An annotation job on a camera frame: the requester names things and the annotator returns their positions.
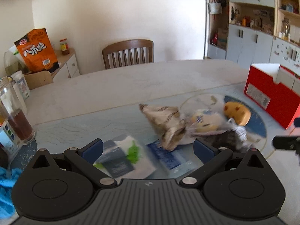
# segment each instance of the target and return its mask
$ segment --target cardboard box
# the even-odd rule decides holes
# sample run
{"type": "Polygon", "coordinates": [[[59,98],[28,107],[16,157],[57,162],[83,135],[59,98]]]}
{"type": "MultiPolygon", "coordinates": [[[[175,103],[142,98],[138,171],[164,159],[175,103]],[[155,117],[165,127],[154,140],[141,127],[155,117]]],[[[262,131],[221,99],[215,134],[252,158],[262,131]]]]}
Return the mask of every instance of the cardboard box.
{"type": "Polygon", "coordinates": [[[227,47],[228,30],[218,29],[218,42],[217,46],[225,48],[227,47]]]}
{"type": "Polygon", "coordinates": [[[244,93],[285,129],[300,116],[300,80],[280,64],[252,64],[244,93]]]}

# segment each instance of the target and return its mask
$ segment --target white table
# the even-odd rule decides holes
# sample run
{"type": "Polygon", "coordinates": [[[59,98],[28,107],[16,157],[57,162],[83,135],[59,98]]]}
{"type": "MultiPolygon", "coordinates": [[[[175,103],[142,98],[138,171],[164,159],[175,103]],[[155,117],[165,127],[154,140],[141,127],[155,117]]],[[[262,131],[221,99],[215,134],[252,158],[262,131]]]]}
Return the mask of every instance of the white table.
{"type": "MultiPolygon", "coordinates": [[[[100,71],[33,90],[26,100],[28,118],[37,129],[38,148],[61,153],[71,146],[83,147],[95,138],[106,141],[120,134],[130,134],[144,144],[155,141],[156,134],[138,110],[140,102],[180,106],[202,93],[239,98],[257,110],[268,126],[267,145],[262,153],[286,189],[280,217],[288,224],[299,224],[298,158],[286,151],[273,153],[271,146],[276,134],[295,131],[285,131],[243,95],[247,75],[247,70],[225,60],[175,61],[100,71]]],[[[198,167],[202,165],[191,145],[185,153],[198,167]]],[[[158,170],[154,178],[163,175],[158,170]]]]}

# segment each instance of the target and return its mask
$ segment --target brown liquid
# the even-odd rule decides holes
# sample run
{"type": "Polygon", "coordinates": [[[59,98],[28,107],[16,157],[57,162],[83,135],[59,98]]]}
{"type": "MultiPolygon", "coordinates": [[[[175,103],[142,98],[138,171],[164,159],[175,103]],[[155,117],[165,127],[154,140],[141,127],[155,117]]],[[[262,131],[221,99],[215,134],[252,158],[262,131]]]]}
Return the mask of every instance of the brown liquid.
{"type": "Polygon", "coordinates": [[[20,140],[29,138],[33,129],[21,109],[12,112],[7,120],[20,140]]]}

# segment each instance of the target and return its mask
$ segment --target green leaf print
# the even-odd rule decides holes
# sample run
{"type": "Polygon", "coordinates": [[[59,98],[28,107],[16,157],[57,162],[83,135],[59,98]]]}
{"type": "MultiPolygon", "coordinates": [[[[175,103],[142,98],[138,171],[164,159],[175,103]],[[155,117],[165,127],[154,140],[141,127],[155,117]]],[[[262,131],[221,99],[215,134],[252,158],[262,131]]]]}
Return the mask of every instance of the green leaf print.
{"type": "Polygon", "coordinates": [[[132,141],[132,146],[128,149],[127,159],[136,164],[139,160],[139,147],[135,144],[135,141],[132,141]]]}

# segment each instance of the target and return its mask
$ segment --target glass jar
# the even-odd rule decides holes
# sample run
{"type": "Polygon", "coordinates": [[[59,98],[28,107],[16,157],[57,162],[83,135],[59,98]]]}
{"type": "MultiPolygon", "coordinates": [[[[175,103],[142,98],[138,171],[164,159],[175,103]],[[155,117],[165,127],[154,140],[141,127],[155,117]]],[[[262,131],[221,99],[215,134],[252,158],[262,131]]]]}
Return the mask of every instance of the glass jar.
{"type": "Polygon", "coordinates": [[[68,40],[65,38],[65,39],[60,40],[59,42],[60,42],[60,47],[61,47],[61,53],[63,55],[68,55],[70,53],[69,46],[68,46],[68,40]]]}
{"type": "Polygon", "coordinates": [[[284,18],[282,21],[282,27],[281,27],[281,32],[282,32],[282,39],[283,40],[288,40],[289,34],[290,34],[290,20],[287,18],[284,18]]]}
{"type": "Polygon", "coordinates": [[[35,131],[22,111],[17,94],[7,77],[0,80],[0,113],[23,145],[30,143],[35,131]]]}

